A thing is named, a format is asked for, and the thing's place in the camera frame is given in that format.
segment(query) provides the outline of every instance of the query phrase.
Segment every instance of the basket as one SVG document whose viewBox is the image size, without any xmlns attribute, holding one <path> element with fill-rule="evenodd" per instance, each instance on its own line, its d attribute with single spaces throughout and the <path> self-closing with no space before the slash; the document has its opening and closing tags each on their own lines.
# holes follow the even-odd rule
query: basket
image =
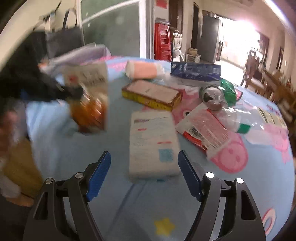
<svg viewBox="0 0 296 241">
<path fill-rule="evenodd" d="M 196 54 L 186 54 L 186 62 L 193 62 L 193 63 L 199 63 L 200 62 L 201 55 Z"/>
</svg>

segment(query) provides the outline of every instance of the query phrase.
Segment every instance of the refrigerator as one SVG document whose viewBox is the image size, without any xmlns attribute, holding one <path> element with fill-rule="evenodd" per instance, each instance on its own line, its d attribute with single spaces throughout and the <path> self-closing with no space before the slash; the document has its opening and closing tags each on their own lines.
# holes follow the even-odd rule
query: refrigerator
<svg viewBox="0 0 296 241">
<path fill-rule="evenodd" d="M 218 18 L 204 16 L 202 23 L 202 36 L 199 39 L 198 54 L 200 59 L 215 63 L 219 48 L 219 34 L 221 21 Z"/>
</svg>

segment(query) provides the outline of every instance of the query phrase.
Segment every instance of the snack bag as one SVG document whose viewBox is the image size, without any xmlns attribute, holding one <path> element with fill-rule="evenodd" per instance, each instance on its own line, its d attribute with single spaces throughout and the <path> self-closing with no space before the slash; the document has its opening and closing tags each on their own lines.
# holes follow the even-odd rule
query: snack bag
<svg viewBox="0 0 296 241">
<path fill-rule="evenodd" d="M 81 85 L 79 101 L 68 100 L 73 120 L 82 133 L 106 129 L 108 109 L 107 67 L 105 62 L 84 66 L 67 66 L 63 70 L 66 86 Z"/>
</svg>

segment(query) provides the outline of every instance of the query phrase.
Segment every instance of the black bag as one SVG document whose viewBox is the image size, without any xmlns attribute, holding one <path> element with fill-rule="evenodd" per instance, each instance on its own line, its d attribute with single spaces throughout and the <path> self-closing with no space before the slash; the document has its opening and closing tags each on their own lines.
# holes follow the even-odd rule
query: black bag
<svg viewBox="0 0 296 241">
<path fill-rule="evenodd" d="M 75 10 L 68 9 L 65 14 L 63 28 L 55 33 L 46 32 L 46 41 L 47 41 L 47 57 L 49 59 L 61 56 L 73 49 L 82 47 L 83 38 L 82 32 L 79 27 L 77 27 L 77 16 L 76 23 L 74 28 L 66 29 L 66 22 L 69 15 L 70 10 L 75 13 Z"/>
</svg>

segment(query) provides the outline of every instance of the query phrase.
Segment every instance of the bag strap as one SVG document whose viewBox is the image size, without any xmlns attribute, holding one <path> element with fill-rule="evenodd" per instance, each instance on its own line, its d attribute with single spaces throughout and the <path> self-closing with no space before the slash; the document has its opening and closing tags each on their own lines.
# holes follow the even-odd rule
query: bag strap
<svg viewBox="0 0 296 241">
<path fill-rule="evenodd" d="M 69 8 L 66 11 L 66 13 L 65 13 L 64 22 L 63 22 L 63 28 L 62 29 L 65 29 L 66 28 L 66 23 L 67 23 L 67 19 L 68 19 L 68 15 L 69 15 L 69 12 L 70 11 L 72 11 L 75 14 L 75 17 L 76 17 L 75 27 L 77 26 L 77 15 L 76 15 L 76 11 L 75 11 L 74 8 Z"/>
</svg>

